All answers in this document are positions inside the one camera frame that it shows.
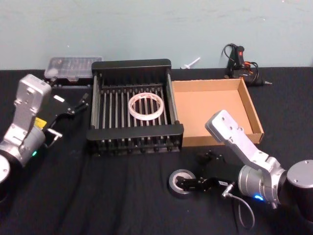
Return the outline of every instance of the wall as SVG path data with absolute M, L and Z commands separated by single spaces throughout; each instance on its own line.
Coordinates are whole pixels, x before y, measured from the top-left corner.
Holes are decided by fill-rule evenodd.
M 0 0 L 0 69 L 44 69 L 52 56 L 169 58 L 224 67 L 227 43 L 261 67 L 313 64 L 309 0 Z

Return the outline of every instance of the clear plastic ring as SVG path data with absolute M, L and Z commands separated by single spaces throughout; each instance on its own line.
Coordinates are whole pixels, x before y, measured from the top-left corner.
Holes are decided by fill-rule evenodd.
M 159 109 L 157 111 L 155 111 L 152 114 L 140 114 L 137 113 L 134 108 L 133 105 L 140 99 L 145 99 L 145 98 L 149 98 L 149 99 L 153 99 L 155 100 L 158 104 L 159 104 Z M 142 120 L 142 121 L 150 121 L 153 119 L 158 118 L 159 116 L 161 116 L 161 114 L 163 113 L 164 110 L 164 102 L 161 99 L 160 96 L 153 94 L 153 93 L 149 93 L 149 92 L 144 92 L 144 93 L 138 93 L 136 95 L 134 95 L 128 102 L 128 110 L 129 113 L 136 119 L 138 120 Z

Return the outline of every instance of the black tablecloth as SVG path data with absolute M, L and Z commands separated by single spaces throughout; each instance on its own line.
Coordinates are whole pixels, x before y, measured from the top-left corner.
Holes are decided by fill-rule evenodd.
M 14 113 L 18 80 L 42 70 L 0 71 L 0 134 Z M 273 85 L 249 88 L 265 136 L 259 148 L 283 168 L 313 158 L 313 69 L 264 68 Z M 222 69 L 173 70 L 174 80 L 223 77 Z M 54 89 L 75 104 L 90 89 Z M 187 148 L 180 153 L 91 157 L 86 151 L 90 110 L 75 120 L 62 120 L 64 134 L 48 151 L 40 149 L 25 168 L 12 204 L 1 210 L 0 234 L 313 234 L 313 225 L 297 210 L 246 199 L 256 226 L 236 228 L 232 203 L 214 190 L 180 200 L 167 188 L 176 169 L 197 170 L 195 155 L 213 149 L 238 162 L 224 146 Z

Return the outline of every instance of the blue led light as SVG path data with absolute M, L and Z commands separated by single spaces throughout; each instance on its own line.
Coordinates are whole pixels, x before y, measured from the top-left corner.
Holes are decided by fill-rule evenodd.
M 263 197 L 261 197 L 260 195 L 254 195 L 254 198 L 260 201 L 264 201 Z

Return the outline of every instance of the cardboard box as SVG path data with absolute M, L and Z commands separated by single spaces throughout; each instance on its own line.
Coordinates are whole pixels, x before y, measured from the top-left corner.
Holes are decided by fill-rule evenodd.
M 182 146 L 217 145 L 205 123 L 219 110 L 227 110 L 253 143 L 264 134 L 242 79 L 173 81 L 178 120 L 184 125 Z

